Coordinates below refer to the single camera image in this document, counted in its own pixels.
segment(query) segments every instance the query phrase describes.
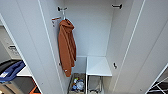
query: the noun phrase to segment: hook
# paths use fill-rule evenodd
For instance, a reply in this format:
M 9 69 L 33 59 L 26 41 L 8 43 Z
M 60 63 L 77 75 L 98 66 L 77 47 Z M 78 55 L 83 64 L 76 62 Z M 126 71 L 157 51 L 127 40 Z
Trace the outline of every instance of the hook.
M 114 5 L 112 5 L 113 7 L 119 7 L 119 9 L 121 9 L 122 8 L 122 4 L 121 5 L 119 5 L 119 6 L 114 6 Z
M 116 64 L 115 64 L 115 63 L 113 63 L 113 65 L 114 65 L 114 68 L 115 68 L 115 69 L 117 69 L 117 66 L 116 66 Z

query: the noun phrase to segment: closet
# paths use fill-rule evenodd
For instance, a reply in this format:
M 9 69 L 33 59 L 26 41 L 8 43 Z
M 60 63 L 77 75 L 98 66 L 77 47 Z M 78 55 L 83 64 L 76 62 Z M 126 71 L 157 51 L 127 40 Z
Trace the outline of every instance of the closet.
M 0 18 L 44 94 L 67 94 L 70 81 L 60 66 L 57 36 L 64 17 L 58 7 L 67 8 L 65 16 L 75 27 L 72 73 L 102 76 L 104 94 L 145 94 L 167 67 L 167 0 L 11 2 L 0 1 Z

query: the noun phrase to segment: white cabinet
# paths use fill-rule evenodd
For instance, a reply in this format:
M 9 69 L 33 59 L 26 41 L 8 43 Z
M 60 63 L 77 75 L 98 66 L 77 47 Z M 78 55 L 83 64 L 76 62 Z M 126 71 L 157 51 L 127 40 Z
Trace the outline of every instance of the white cabinet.
M 75 26 L 73 34 L 77 57 L 80 57 L 77 62 L 81 60 L 81 65 L 88 63 L 88 75 L 105 76 L 105 94 L 145 93 L 166 64 L 165 56 L 168 54 L 164 51 L 167 50 L 164 42 L 167 39 L 164 35 L 167 33 L 163 28 L 165 26 L 166 30 L 167 0 L 18 0 L 11 1 L 12 6 L 6 1 L 1 2 L 0 13 L 8 32 L 43 93 L 58 91 L 62 94 L 68 87 L 69 78 L 64 76 L 59 66 L 58 32 L 53 30 L 51 22 L 52 18 L 63 17 L 62 12 L 57 11 L 58 6 L 68 8 L 66 18 Z M 120 4 L 122 9 L 111 6 Z M 74 67 L 75 72 L 86 68 L 79 66 Z M 152 76 L 145 74 L 152 74 L 151 70 L 156 66 Z M 145 78 L 151 77 L 151 81 L 145 82 Z

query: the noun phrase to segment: orange jacket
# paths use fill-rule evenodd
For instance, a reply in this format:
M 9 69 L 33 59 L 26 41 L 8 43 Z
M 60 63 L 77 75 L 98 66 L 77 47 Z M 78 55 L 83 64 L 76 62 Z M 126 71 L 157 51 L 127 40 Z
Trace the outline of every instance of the orange jacket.
M 76 45 L 72 34 L 74 26 L 67 19 L 62 20 L 59 25 L 58 43 L 60 60 L 66 76 L 70 77 L 71 67 L 75 66 L 74 60 L 76 60 Z

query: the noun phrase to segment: white shelf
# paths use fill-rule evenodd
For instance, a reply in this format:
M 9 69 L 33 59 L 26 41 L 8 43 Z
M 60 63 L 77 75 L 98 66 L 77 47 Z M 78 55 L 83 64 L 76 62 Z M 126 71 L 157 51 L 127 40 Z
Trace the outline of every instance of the white shelf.
M 32 76 L 28 70 L 28 68 L 25 66 L 18 74 L 17 76 Z
M 112 76 L 106 57 L 87 57 L 87 75 Z

